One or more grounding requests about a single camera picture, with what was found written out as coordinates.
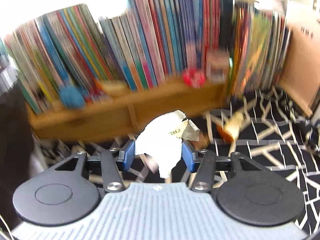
black circular pad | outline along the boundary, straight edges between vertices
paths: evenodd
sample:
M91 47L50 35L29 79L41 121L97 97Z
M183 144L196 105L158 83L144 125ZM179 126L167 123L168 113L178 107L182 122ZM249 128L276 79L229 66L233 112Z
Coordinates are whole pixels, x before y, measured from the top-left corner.
M294 220L304 208L302 192L272 171L243 171L218 190L224 212L254 226L277 226Z
M25 221L41 226L61 226L92 212L100 195L90 181L75 171L46 170L20 185L13 205Z

wire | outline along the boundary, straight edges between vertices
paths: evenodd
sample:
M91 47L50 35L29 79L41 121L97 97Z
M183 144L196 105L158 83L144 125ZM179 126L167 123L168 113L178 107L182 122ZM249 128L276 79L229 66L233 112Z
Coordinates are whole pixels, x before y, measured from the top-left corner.
M10 237L11 237L11 240L14 240L13 235L12 235L12 233L11 233L11 231L10 231L7 223L4 221L4 219L3 219L3 217L2 217L1 215L0 215L0 219L2 220L2 222L3 222L4 225L5 225L5 227L7 228L8 232L9 232L9 235L10 235Z

book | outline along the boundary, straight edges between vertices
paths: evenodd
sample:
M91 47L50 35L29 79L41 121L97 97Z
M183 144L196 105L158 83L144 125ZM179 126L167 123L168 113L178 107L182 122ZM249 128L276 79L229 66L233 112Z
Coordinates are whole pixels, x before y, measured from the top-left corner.
M192 0L192 6L193 6L193 19L195 23L197 67L201 68L201 47L202 47L202 28L203 28L202 0Z
M148 69L148 62L146 60L146 56L144 54L143 47L141 44L141 39L139 36L137 24L134 19L133 11L126 9L126 15L127 15L127 20L128 20L128 24L129 24L129 30L131 31L132 39L134 41L135 48L137 50L139 60L140 60L141 66L142 66L142 71L143 71L144 76L146 78L147 85L150 89L153 87L153 83L152 83L152 79L150 76L150 71Z
M153 26L155 28L155 33L156 33L156 39L158 42L158 47L159 47L159 52L160 52L160 57L161 57L161 62L162 62L162 67L164 71L164 75L168 75L168 66L167 66L167 61L165 58L165 53L164 53L164 46L162 42L162 36L160 33L160 26L159 26L159 21L156 13L156 7L153 2L153 0L148 0L149 1L149 7L150 7L150 12L151 12L151 17L152 17L152 22Z
M182 14L180 9L179 0L174 0L175 4L175 11L177 15L177 22L178 22L178 29L179 29L179 38L180 38L180 46L181 46L181 52L182 52L182 68L184 69L187 66L187 52L185 47L185 40L184 40L184 29L183 29L183 23L182 23Z
M48 68L45 67L43 59L39 53L39 50L36 46L35 40L32 36L32 33L30 31L30 28L28 27L28 24L25 23L21 25L19 28L21 37L24 41L25 48L27 48L29 59L35 68L35 70L38 72L43 85L46 87L47 92L50 94L52 99L58 97L57 91L58 86L57 83L54 81L51 73L49 72Z
M33 38L35 40L35 43L37 45L37 48L44 60L44 64L45 66L49 69L50 73L51 73L51 76L54 78L56 84L58 86L63 86L63 82L62 82L62 79L60 78L60 76L58 75L56 69L54 68L53 66L53 63L47 53L47 50L45 49L44 47L44 44L41 40L41 37L40 37L40 33L39 33L39 30L37 28L37 25L36 25L36 22L35 20L32 20L32 21L29 21L28 22L28 26L30 28L30 31L33 35Z
M171 7L171 13L172 13L172 19L173 19L173 27L174 27L174 33L176 37L176 43L177 43L177 49L178 49L178 57L179 57L179 66L178 66L178 72L181 73L183 70L182 66L182 50L181 50L181 43L180 43L180 34L179 34L179 28L178 28L178 20L177 20L177 13L175 9L175 4L174 0L169 0L170 1L170 7Z
M219 0L220 2L220 34L219 48L232 50L230 41L232 34L233 0Z
M167 18L168 18L170 38L171 38L172 49L173 49L173 57L174 57L174 63L175 63L175 68L176 68L175 70L176 70L176 74L178 74L181 72L181 70L180 70L180 57L179 57L179 53L178 53L177 39L176 39L175 29L174 29L174 24L173 24L173 17L172 17L170 0L164 0L164 6L165 6Z
M171 67L171 59L170 59L168 41L167 41L167 37L166 37L166 33L165 33L166 30L164 28L164 20L163 20L163 17L162 17L160 3L159 3L159 0L153 0L153 2L154 2L154 5L155 5L155 10L156 10L156 14L157 14L158 23L159 23L160 34L161 34L161 38L162 38L162 45L164 47L164 57L165 57L166 64L167 64L167 71L168 71L168 74L172 74L172 67Z
M65 12L67 18L69 19L69 23L70 23L71 27L74 28L75 32L77 32L77 34L78 34L77 38L80 39L78 41L80 41L80 44L83 46L84 51L87 52L88 59L97 68L97 71L100 74L100 80L107 80L108 78L106 76L104 68L102 67L102 65L100 64L99 60L97 59L95 53L93 52L93 48L89 45L89 41L86 39L84 31L80 27L78 19L76 18L75 14L74 14L73 8L70 8L70 7L65 8L64 12Z
M107 62L107 65L110 68L114 79L125 80L123 73L117 63L117 60L112 52L110 44L108 44L108 40L100 32L97 24L92 18L88 6L86 4L79 4L77 7L79 9L79 13L82 15L82 18L87 23L87 28L94 37L94 40L96 41L105 61Z
M60 23L62 25L62 27L64 29L67 29L68 31L65 31L66 33L70 34L69 36L69 39L71 41L71 43L73 43L76 48L77 48L77 51L81 54L82 56L82 59L84 60L85 64L83 63L83 66L84 68L86 69L86 72L90 75L93 75L94 79L95 80L98 80L99 79L99 76L98 76L98 71L96 68L94 68L92 65L91 65L91 62L89 61L89 59L87 58L85 52L83 51L82 49L82 46L80 45L78 39L77 39L77 33L74 33L72 28L71 28L71 25L69 24L69 21L68 21L68 18L66 16L66 14L64 13L63 10L59 10L57 12L57 15L58 15L58 18L60 20Z
M134 0L141 19L141 25L147 41L153 70L158 84L165 82L156 34L153 27L148 0Z
M195 67L196 66L196 34L195 34L195 24L193 19L193 8L192 1L185 0L186 3L186 14L188 21L188 31L189 31L189 40L187 45L190 50L190 62L188 62L188 66Z
M184 31L184 46L186 49L186 56L187 56L187 65L186 67L192 66L192 55L191 50L189 46L190 41L190 34L189 34L189 26L188 26L188 18L187 18L187 8L186 8L186 1L185 0L179 0L180 4L180 10L181 10L181 19L183 24L183 31Z
M142 28L142 25L141 25L141 21L140 21L140 17L139 17L139 13L138 13L138 9L137 9L136 3L135 3L134 0L128 0L128 3L129 3L129 8L128 8L129 17L128 18L132 22L131 26L134 26L134 23L136 23L138 34L139 34L140 41L141 41L142 48L143 48L143 52L144 52L144 55L145 55L145 58L146 58L146 61L147 61L147 65L143 64L142 66L143 66L143 70L144 70L144 73L145 73L147 81L148 81L148 85L150 87L150 79L151 79L152 86L157 86L156 76L155 76L155 73L154 73L154 70L153 70L151 57L150 57L150 54L149 54L146 38L145 38L145 35L144 35L144 32L143 32L143 28Z
M120 16L120 20L121 20L121 24L122 24L122 27L123 27L123 30L124 30L124 34L125 34L125 36L127 38L127 42L128 42L128 45L129 45L129 48L130 48L130 51L131 51L131 55L132 55L133 61L134 61L135 65L136 65L136 69L137 69L141 84L142 84L144 89L147 89L148 88L147 80L146 80L146 77L145 77L144 72L143 72L142 64L141 64L140 59L139 59L139 55L138 55L138 51L137 51L136 45L134 44L134 39L133 39L131 30L130 30L130 26L129 26L129 22L128 22L127 16L125 14L121 15Z
M163 22L164 22L164 30L165 30L165 34L166 34L168 49L169 49L171 71L172 71L173 76L177 76L176 64L174 61L174 54L173 54L173 47L172 47L172 42L171 42L171 37L170 37L168 17L167 17L167 12L165 10L164 0L159 0L159 4L160 4L161 14L162 14Z
M126 36L124 34L124 30L122 28L120 18L114 17L111 19L111 22L112 22L113 28L116 32L116 35L118 37L118 41L119 41L120 47L121 47L123 55L124 55L124 59L126 60L126 62L128 64L128 67L130 69L131 76L134 80L136 88L138 91L143 91L141 80L139 79L139 75L138 75L136 66L134 64L133 58L132 58Z
M49 23L47 15L43 15L42 20L43 20L44 25L50 34L50 37L52 39L53 44L55 45L57 51L59 52L59 54L63 60L63 63L67 66L68 70L70 71L72 76L75 78L77 84L79 86L81 86L82 88L87 89L87 86L84 83L83 79L80 77L79 73L75 70L75 66L73 66L72 63L70 62L72 55L68 51L68 45L66 44L66 42L68 40L66 39L65 35L63 35L63 34L59 35L58 32L55 32L53 30L52 26Z
M82 28L82 30L84 31L84 36L87 39L87 41L89 42L89 46L92 48L93 55L97 58L97 61L100 63L100 66L104 70L104 73L106 74L107 79L112 80L113 76L111 74L110 68L109 68L109 66L107 66L107 63L106 63L104 57L102 56L102 53L101 53L100 49L98 48L97 43L95 42L91 32L89 31L89 28L88 28L86 22L82 19L82 16L79 12L78 7L73 6L72 9L74 10L76 19L80 23L80 28Z
M99 22L101 25L101 28L103 30L103 33L105 37L108 39L110 46L112 48L112 51L118 61L119 66L121 67L121 70L123 71L123 74L127 80L127 83L131 90L136 90L136 86L133 80L133 77L131 75L130 69L128 67L128 64L126 60L124 59L124 54L121 50L120 43L118 41L116 32L113 28L113 25L111 23L110 19L104 19L102 17L99 18Z

dark object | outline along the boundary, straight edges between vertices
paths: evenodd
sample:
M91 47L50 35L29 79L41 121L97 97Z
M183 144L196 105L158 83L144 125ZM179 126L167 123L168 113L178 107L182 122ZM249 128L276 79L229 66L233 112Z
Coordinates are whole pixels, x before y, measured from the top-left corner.
M232 178L217 195L228 215L254 226L282 225L300 215L304 198L293 183L240 153L232 153L231 162Z
M13 195L16 212L23 220L41 226L66 225L85 217L100 202L98 189L88 180L89 172L101 169L106 193L124 190L117 166L121 171L131 166L132 148L134 141L130 140L121 149L102 150L100 156L71 155L17 188ZM117 157L119 152L116 165L113 155Z
M134 142L132 141L126 144L124 148L120 149L119 145L113 144L110 150L97 149L97 155L88 158L86 154L79 152L63 161L63 163L48 169L48 174L51 174L51 176L46 175L46 181L43 180L43 177L45 177L43 176L44 172L36 176L35 179L31 179L22 184L14 193L13 201L15 207L17 207L17 212L21 214L21 210L24 212L28 211L29 221L35 212L39 217L33 218L32 223L22 222L14 229L14 235L20 240L45 240L55 238L69 240L149 239L153 233L152 229L160 225L161 230L157 230L155 239L168 239L168 235L176 235L177 239L188 239L190 238L191 232L197 236L199 230L201 230L201 239L208 240L212 239L212 237L221 240L302 240L306 237L305 233L296 227L293 222L282 223L281 221L281 226L276 225L265 228L264 225L249 225L247 221L243 222L243 219L239 217L235 219L232 205L231 208L229 208L226 207L227 205L225 203L220 203L222 201L219 194L221 192L221 194L224 193L223 189L221 192L218 190L218 197L211 197L215 165L216 168L222 168L230 174L230 180L225 183L226 189L231 189L228 188L227 185L229 184L229 187L231 187L230 185L232 185L232 183L230 184L230 182L236 181L237 178L241 176L247 176L249 171L260 172L261 174L257 176L265 178L266 180L268 180L270 176L267 173L272 174L271 171L260 170L260 166L256 162L247 161L247 159L239 153L232 153L231 157L216 156L215 152L209 150L195 151L190 147L190 144L184 142L182 148L183 156L187 157L187 155L191 154L189 159L193 160L195 156L201 159L195 181L191 187L193 192L188 190L186 185L181 182L169 184L132 183L129 188L124 190L123 183L121 179L119 179L120 176L116 169L116 164L122 168L128 168L130 166L130 163L118 162L118 159L122 155L122 150L124 151L124 157L120 159L131 159L128 157L133 153L132 148L134 148ZM99 200L99 194L96 193L97 189L94 190L93 184L89 185L90 182L85 182L85 178L88 177L88 173L91 170L95 170L99 168L99 166L101 167L103 189L106 194L102 197L101 203L94 209L94 206L97 205ZM86 201L83 201L80 200L81 197L76 197L75 200L72 200L73 195L70 196L70 191L66 187L69 186L67 185L69 179L66 179L65 176L66 172L69 173L69 176L70 173L77 174L77 179L72 181L73 185L69 188L73 190L74 187L81 187L81 192L79 190L78 195L84 194L87 196L89 193L85 193L85 191L90 191L90 194L93 195L90 200L86 198ZM52 181L58 176L65 178L64 183L58 182L53 184ZM44 186L36 186L38 181L42 180L42 185ZM41 189L48 185L50 185L50 187L60 187L59 189L56 188L56 191L60 192L56 193L54 188L51 188L50 192L44 190L39 193ZM233 185L231 195L241 195L241 189L237 188L241 188L241 185L245 184L242 181L238 181L236 185ZM257 194L259 194L259 192L253 189L251 196ZM69 213L61 210L59 207L57 208L57 206L51 208L51 210L42 207L41 210L36 209L34 205L31 205L33 203L30 204L29 198L32 196L36 196L38 199L40 198L42 203L51 201L51 204L55 204L57 201L62 203L68 199L63 202L62 205ZM243 199L239 198L235 203L241 205ZM297 201L292 203L292 208L295 209L295 206L299 207L300 204L300 199L297 198ZM32 210L28 210L25 206L31 206ZM88 214L87 211L89 209L94 209L94 211ZM85 213L80 214L80 211L83 210L86 210ZM74 218L70 220L68 224L61 227L55 226L54 228L48 228L46 226L39 226L39 224L44 225L44 220L46 220L48 224L48 218L44 217L45 215L57 218L60 216L60 212L63 212L64 215L64 217L62 216L60 219L64 221L66 221L66 217L70 218L70 216L74 216L74 214L77 214L78 219L75 221ZM265 210L259 214L261 217L265 215L263 212L265 212ZM170 222L164 223L168 217L170 217ZM202 225L194 227L194 221L190 218L194 218L196 221L202 219ZM129 223L131 226L123 226L125 223ZM56 221L51 225L59 224L61 224L61 222Z
M233 0L220 0L219 48L231 51Z
M33 148L25 100L18 84L15 84L0 95L0 213L10 228L19 223L12 195L20 184L28 180Z
M300 215L304 208L303 194L286 179L240 153L232 153L231 158L215 156L212 151L196 151L187 142L184 144L182 156L189 171L195 172L200 163L191 190L213 191L215 169L228 171L228 181L212 192L212 197L230 217L268 227L294 221Z

black and white patterned rug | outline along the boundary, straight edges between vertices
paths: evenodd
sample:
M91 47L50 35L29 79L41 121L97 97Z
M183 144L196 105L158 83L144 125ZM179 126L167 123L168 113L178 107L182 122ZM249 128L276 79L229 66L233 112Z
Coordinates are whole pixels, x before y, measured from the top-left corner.
M239 139L226 143L219 135L216 124L225 123L235 111L242 111L244 124ZM282 91L274 87L269 91L246 93L242 99L233 99L228 108L211 110L191 119L203 133L207 133L210 145L207 149L217 155L228 156L238 151L268 167L273 172L291 181L303 192L305 210L296 220L296 225L308 234L313 234L320 224L320 158L319 129L299 115L299 109ZM82 145L90 154L97 147L109 149L112 142ZM73 144L66 144L70 149ZM53 161L57 155L54 147L42 147L46 159ZM130 170L122 172L123 179L147 183L163 183L157 170L151 172L143 161L135 158ZM168 181L191 183L194 174L186 170L182 160L173 168ZM216 172L214 187L228 180L225 172Z

